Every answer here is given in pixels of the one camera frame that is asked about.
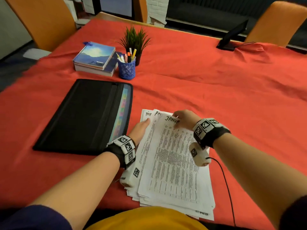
person's right arm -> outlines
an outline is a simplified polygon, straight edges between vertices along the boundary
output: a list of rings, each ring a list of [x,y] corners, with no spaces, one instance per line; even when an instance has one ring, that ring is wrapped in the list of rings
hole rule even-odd
[[[176,128],[193,130],[201,120],[192,111],[176,111],[181,120]],[[282,214],[294,201],[307,195],[307,177],[274,157],[225,133],[213,143],[213,148],[276,229]]]

person's left arm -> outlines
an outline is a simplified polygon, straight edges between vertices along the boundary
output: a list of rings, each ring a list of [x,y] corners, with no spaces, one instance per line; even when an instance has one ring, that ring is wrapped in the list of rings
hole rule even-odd
[[[149,123],[149,119],[137,123],[129,134],[136,145]],[[29,207],[49,207],[60,213],[73,230],[81,230],[113,181],[119,166],[115,154],[104,152],[42,194]]]

black cable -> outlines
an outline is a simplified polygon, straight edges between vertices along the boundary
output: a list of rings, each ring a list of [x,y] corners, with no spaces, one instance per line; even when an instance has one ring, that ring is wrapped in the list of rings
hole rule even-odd
[[[254,43],[255,43],[255,42],[245,42],[245,43],[243,43],[243,44],[240,44],[240,45],[236,46],[235,48],[241,47],[241,46],[244,46],[244,45],[254,44]]]
[[[231,195],[230,195],[230,191],[229,191],[228,184],[227,184],[227,181],[226,181],[226,177],[225,177],[225,174],[224,174],[224,170],[223,170],[221,164],[220,164],[216,159],[214,159],[214,158],[212,158],[212,157],[206,157],[206,159],[215,160],[215,161],[219,164],[219,166],[221,167],[221,170],[222,170],[222,173],[223,173],[223,176],[224,176],[224,179],[225,179],[225,183],[226,183],[226,186],[227,186],[228,194],[229,194],[229,199],[230,199],[230,204],[231,204],[231,211],[232,211],[232,217],[233,217],[233,224],[234,224],[235,227],[236,227],[235,213],[234,213],[234,211],[233,211]]]

hand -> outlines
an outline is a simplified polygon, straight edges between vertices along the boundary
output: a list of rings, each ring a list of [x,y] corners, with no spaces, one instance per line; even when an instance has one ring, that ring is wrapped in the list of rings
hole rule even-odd
[[[137,146],[142,140],[145,130],[150,123],[150,119],[146,119],[143,122],[137,123],[135,127],[132,129],[130,134],[128,135],[135,142],[135,146]]]
[[[202,118],[190,110],[179,110],[175,111],[173,114],[174,117],[180,119],[179,123],[174,125],[174,128],[186,128],[190,131],[193,131],[193,127],[196,123]]]

pen holder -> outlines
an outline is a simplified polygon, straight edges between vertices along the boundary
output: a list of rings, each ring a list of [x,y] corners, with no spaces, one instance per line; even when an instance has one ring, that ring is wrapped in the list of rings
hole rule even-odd
[[[132,80],[135,78],[135,60],[131,63],[123,63],[117,61],[119,77],[124,80]]]

